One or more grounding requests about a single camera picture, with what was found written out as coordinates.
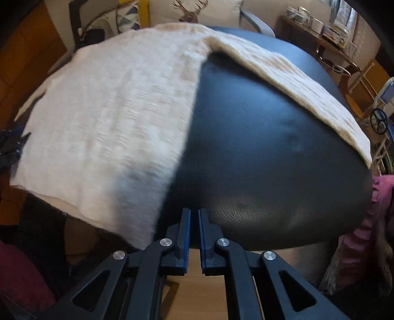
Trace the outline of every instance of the deer antler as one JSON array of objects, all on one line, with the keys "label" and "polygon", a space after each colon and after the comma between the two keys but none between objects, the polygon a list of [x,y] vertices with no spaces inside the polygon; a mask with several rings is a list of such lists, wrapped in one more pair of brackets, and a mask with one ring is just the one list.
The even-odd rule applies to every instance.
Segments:
[{"label": "deer antler", "polygon": [[183,14],[187,14],[189,11],[183,6],[182,0],[174,0],[173,6],[175,9],[179,9]]},{"label": "deer antler", "polygon": [[196,7],[194,7],[194,9],[196,9],[196,11],[194,11],[194,14],[197,16],[200,14],[200,12],[202,10],[205,9],[205,7],[208,5],[208,0],[198,0],[198,2],[202,5],[202,7],[200,7],[200,5],[198,3],[196,3],[198,9]]}]

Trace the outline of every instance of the wooden floor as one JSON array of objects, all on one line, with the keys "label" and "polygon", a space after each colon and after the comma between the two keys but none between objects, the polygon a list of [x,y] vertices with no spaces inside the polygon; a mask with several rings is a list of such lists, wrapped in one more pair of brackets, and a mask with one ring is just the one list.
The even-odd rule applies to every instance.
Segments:
[{"label": "wooden floor", "polygon": [[166,320],[228,319],[224,277],[206,277],[201,273],[199,250],[190,250],[184,277],[168,279],[179,283],[179,288]]}]

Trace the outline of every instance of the black wheel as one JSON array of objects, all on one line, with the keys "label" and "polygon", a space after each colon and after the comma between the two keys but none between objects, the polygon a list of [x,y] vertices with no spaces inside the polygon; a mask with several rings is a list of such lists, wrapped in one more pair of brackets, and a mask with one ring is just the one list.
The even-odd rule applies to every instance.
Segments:
[{"label": "black wheel", "polygon": [[370,122],[371,128],[375,133],[379,135],[386,133],[388,127],[387,115],[381,108],[375,108],[372,110]]}]

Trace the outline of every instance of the white pillow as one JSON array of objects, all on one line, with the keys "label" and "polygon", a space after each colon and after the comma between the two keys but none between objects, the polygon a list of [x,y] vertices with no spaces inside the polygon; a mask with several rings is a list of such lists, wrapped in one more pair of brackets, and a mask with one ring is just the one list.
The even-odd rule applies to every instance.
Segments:
[{"label": "white pillow", "polygon": [[[161,23],[178,22],[184,16],[182,10],[173,6],[174,2],[176,0],[149,1],[151,27]],[[242,0],[208,0],[207,6],[197,17],[198,22],[205,26],[239,28],[241,3]],[[199,0],[182,0],[182,5],[189,11],[195,11],[195,8],[198,8],[197,4],[202,7]]]}]

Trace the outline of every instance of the metal screw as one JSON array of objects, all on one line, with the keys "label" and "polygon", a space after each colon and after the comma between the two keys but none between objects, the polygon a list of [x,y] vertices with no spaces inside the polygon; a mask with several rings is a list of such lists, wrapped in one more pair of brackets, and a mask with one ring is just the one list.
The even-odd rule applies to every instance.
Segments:
[{"label": "metal screw", "polygon": [[227,246],[230,244],[230,240],[229,240],[229,239],[226,239],[226,238],[220,238],[220,239],[217,241],[217,243],[218,243],[218,245],[221,246],[221,247],[227,247]]},{"label": "metal screw", "polygon": [[126,256],[126,253],[124,251],[115,251],[112,254],[112,258],[114,258],[115,260],[122,260],[124,259]]},{"label": "metal screw", "polygon": [[164,239],[161,239],[161,240],[160,240],[160,244],[161,244],[163,247],[169,247],[169,246],[172,244],[172,240],[169,239],[169,238],[164,238]]},{"label": "metal screw", "polygon": [[274,260],[276,258],[276,254],[273,251],[266,251],[264,252],[264,258],[267,260]]}]

